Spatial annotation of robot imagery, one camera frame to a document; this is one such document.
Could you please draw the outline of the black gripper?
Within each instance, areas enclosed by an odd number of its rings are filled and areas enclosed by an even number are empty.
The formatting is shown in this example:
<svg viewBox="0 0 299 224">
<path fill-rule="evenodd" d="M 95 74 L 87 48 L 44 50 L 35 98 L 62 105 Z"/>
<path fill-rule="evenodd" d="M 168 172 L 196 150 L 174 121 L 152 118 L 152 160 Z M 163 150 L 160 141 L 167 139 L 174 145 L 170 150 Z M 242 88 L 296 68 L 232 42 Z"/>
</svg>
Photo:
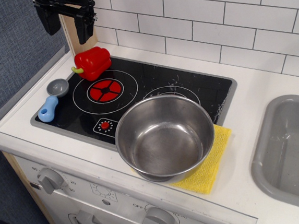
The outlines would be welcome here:
<svg viewBox="0 0 299 224">
<path fill-rule="evenodd" d="M 94 0 L 33 0 L 33 3 L 49 35 L 53 36 L 59 31 L 59 15 L 64 15 L 74 18 L 80 45 L 93 36 Z"/>
</svg>

